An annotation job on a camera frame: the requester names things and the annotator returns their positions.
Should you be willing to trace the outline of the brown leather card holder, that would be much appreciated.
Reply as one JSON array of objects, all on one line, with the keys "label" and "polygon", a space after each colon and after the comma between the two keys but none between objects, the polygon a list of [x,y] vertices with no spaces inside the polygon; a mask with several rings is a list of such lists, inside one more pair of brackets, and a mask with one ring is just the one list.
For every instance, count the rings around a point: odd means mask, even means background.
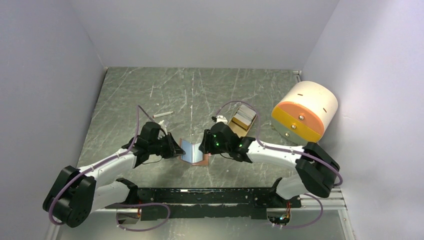
[{"label": "brown leather card holder", "polygon": [[180,139],[180,147],[184,150],[185,154],[179,156],[178,158],[188,163],[192,166],[208,166],[209,165],[209,155],[203,154],[200,150],[200,143],[191,143],[185,139]]}]

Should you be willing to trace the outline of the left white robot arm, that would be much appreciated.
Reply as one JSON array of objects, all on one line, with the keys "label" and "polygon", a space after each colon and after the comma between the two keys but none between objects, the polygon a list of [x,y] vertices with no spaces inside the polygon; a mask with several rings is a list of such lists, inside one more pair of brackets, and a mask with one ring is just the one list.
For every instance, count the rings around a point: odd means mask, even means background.
[{"label": "left white robot arm", "polygon": [[139,188],[118,175],[142,165],[152,155],[170,159],[185,153],[170,132],[160,124],[148,121],[137,127],[136,135],[112,155],[80,168],[64,167],[42,209],[53,224],[75,228],[89,214],[104,207],[117,204],[132,208],[141,202]]}]

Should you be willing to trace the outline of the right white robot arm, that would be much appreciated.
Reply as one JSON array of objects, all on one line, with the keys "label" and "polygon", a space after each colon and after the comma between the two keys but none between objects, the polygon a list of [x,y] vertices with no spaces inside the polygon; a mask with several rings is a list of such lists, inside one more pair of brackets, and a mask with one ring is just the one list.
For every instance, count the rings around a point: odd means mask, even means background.
[{"label": "right white robot arm", "polygon": [[276,181],[270,202],[282,207],[289,199],[303,194],[329,197],[341,181],[339,164],[317,143],[286,146],[262,142],[255,137],[239,137],[222,122],[206,129],[198,148],[204,154],[228,154],[237,162],[265,163],[284,167],[296,173]]}]

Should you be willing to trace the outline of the wooden tray with cards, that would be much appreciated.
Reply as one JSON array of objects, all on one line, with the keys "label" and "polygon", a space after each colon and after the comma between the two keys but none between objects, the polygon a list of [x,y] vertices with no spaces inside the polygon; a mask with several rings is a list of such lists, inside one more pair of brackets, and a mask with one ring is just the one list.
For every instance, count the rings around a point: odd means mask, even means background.
[{"label": "wooden tray with cards", "polygon": [[257,113],[252,108],[241,104],[227,125],[238,137],[246,137],[256,118]]}]

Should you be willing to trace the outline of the white pen stick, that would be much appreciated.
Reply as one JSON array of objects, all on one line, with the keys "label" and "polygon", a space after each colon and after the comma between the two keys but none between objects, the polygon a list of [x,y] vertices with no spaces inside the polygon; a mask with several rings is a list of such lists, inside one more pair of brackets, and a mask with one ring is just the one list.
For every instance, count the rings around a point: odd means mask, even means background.
[{"label": "white pen stick", "polygon": [[154,114],[152,117],[153,117],[154,119],[156,119],[156,118],[160,118],[160,117],[164,117],[164,116],[171,115],[171,114],[173,114],[173,113],[174,113],[173,111],[167,111],[167,112],[162,112],[162,113]]}]

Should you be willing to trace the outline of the white orange yellow cylinder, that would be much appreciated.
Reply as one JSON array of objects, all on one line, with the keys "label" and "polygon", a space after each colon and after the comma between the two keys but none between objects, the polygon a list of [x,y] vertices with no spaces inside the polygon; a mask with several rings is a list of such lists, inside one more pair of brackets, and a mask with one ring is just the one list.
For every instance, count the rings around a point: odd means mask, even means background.
[{"label": "white orange yellow cylinder", "polygon": [[297,145],[317,143],[338,106],[336,96],[326,87],[313,81],[301,81],[273,108],[271,124],[280,135]]}]

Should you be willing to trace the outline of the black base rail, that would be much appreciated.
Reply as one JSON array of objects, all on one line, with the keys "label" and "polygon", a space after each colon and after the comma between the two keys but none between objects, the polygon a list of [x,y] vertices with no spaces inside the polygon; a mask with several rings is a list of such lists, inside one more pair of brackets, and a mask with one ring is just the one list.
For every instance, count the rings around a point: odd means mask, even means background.
[{"label": "black base rail", "polygon": [[[137,191],[136,204],[146,204],[141,208],[141,221],[194,218],[238,218],[266,220],[268,211],[285,211],[288,207],[300,208],[300,197],[285,200],[278,196],[272,187],[240,188],[147,188]],[[163,203],[169,206],[152,206]]]}]

